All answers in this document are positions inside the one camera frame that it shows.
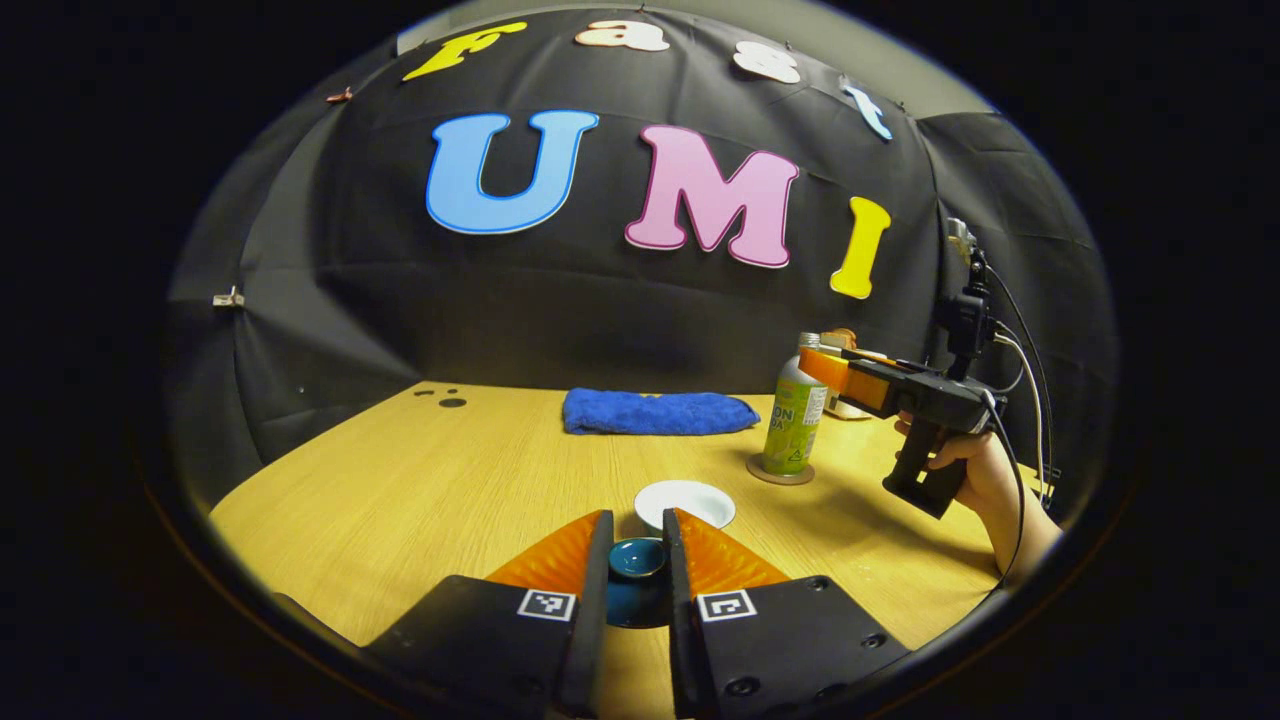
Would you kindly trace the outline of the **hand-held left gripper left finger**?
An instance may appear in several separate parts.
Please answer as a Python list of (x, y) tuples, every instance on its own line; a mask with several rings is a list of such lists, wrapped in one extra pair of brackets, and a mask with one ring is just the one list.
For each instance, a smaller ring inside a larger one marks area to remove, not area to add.
[(595, 719), (613, 538), (596, 510), (488, 577), (449, 575), (364, 656), (425, 719)]

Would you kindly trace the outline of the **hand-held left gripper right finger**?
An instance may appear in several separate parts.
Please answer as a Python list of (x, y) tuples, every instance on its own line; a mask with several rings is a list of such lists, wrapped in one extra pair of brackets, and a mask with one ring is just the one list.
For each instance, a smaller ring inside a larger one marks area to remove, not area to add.
[(663, 512), (678, 717), (814, 719), (908, 647), (826, 575), (790, 578), (681, 509)]

